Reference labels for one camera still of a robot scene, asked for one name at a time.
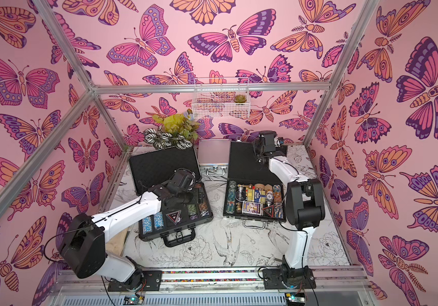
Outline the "small silver poker case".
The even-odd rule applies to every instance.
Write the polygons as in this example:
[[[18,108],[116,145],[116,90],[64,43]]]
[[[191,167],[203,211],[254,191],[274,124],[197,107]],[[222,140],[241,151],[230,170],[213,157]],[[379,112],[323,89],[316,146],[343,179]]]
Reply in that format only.
[[[228,139],[200,140],[197,158],[201,172],[208,177],[224,177],[229,166],[231,141]]]

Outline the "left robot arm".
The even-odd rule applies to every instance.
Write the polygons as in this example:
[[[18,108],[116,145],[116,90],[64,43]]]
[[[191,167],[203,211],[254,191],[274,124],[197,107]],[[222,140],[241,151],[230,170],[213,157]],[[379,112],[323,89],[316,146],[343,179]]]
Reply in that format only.
[[[62,235],[59,254],[80,279],[99,275],[120,283],[139,283],[142,269],[138,264],[106,251],[106,243],[124,229],[161,212],[163,208],[188,204],[195,184],[195,173],[180,168],[169,180],[150,187],[135,200],[120,207],[93,216],[79,214]]]

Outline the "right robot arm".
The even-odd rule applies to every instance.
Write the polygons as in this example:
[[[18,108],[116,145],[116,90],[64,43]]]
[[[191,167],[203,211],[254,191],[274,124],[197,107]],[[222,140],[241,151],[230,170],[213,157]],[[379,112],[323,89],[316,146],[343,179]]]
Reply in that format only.
[[[284,196],[284,216],[295,228],[281,271],[285,278],[307,275],[307,255],[313,234],[326,216],[321,182],[303,175],[280,149],[274,131],[261,131],[253,141],[257,160],[268,166],[282,185],[287,188]]]

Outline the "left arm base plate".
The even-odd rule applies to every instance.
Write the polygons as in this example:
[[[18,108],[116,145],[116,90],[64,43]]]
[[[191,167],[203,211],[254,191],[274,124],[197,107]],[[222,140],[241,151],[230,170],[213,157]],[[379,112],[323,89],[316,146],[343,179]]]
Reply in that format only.
[[[124,283],[111,279],[107,290],[109,292],[158,291],[162,283],[162,276],[163,271],[161,270],[138,270]]]

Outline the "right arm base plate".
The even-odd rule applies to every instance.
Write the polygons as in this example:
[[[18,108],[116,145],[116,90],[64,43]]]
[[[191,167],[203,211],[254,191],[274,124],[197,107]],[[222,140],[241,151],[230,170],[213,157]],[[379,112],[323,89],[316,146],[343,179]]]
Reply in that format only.
[[[317,287],[313,271],[307,266],[290,270],[261,267],[257,273],[263,280],[265,289],[316,289]]]

